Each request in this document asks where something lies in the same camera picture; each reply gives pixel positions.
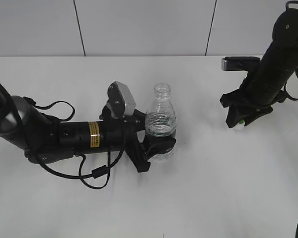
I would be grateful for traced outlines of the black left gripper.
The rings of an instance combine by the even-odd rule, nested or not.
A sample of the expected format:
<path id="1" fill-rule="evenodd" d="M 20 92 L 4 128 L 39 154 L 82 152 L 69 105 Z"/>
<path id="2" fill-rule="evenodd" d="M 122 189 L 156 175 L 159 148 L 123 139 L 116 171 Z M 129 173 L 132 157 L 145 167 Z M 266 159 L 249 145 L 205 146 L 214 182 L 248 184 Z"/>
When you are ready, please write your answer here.
<path id="1" fill-rule="evenodd" d="M 115 119 L 105 106 L 99 118 L 100 146 L 110 147 L 112 150 L 124 149 L 139 173 L 149 170 L 149 159 L 167 154 L 175 146 L 176 139 L 172 136 L 145 136 L 143 142 L 139 142 L 137 132 L 145 130 L 146 113 L 137 109 L 132 116 Z"/>

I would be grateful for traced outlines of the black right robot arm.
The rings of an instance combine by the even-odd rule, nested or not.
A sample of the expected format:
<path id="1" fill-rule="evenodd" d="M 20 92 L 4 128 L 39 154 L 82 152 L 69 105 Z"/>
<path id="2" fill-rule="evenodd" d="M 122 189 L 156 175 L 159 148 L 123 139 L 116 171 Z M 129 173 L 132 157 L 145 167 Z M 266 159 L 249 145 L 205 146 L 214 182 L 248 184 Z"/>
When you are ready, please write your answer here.
<path id="1" fill-rule="evenodd" d="M 238 89 L 220 98 L 221 105 L 228 108 L 225 122 L 229 128 L 239 123 L 248 126 L 270 114 L 275 103 L 297 101 L 286 90 L 293 74 L 298 79 L 298 9 L 290 8 L 290 4 L 298 4 L 298 0 L 286 2 L 286 10 L 275 22 L 272 42 L 262 58 L 222 58 L 223 71 L 247 72 Z"/>

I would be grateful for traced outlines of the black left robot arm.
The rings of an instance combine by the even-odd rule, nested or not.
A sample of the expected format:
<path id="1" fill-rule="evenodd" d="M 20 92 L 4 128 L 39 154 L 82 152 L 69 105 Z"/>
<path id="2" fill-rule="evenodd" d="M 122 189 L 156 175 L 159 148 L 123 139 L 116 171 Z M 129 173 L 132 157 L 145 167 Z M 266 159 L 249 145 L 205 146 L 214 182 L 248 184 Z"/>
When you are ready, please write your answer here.
<path id="1" fill-rule="evenodd" d="M 98 121 L 73 122 L 44 114 L 34 100 L 11 96 L 0 84 L 0 137 L 22 149 L 34 164 L 122 150 L 139 173 L 148 171 L 150 158 L 174 147 L 174 134 L 147 135 L 140 142 L 137 133 L 145 129 L 146 115 L 136 109 L 129 88 L 114 81 L 107 95 Z"/>

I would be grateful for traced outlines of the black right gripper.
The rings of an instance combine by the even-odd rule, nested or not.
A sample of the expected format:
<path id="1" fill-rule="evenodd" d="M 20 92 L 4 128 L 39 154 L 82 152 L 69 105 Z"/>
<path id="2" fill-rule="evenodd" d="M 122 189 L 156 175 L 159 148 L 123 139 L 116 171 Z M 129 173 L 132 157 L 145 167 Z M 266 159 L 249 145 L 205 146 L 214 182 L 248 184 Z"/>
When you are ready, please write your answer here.
<path id="1" fill-rule="evenodd" d="M 247 72 L 238 89 L 221 96 L 221 104 L 228 107 L 225 120 L 227 126 L 233 128 L 240 121 L 244 122 L 244 126 L 248 126 L 260 117 L 270 114 L 273 108 L 268 105 L 279 97 L 287 80 L 286 61 L 260 61 L 254 70 Z"/>

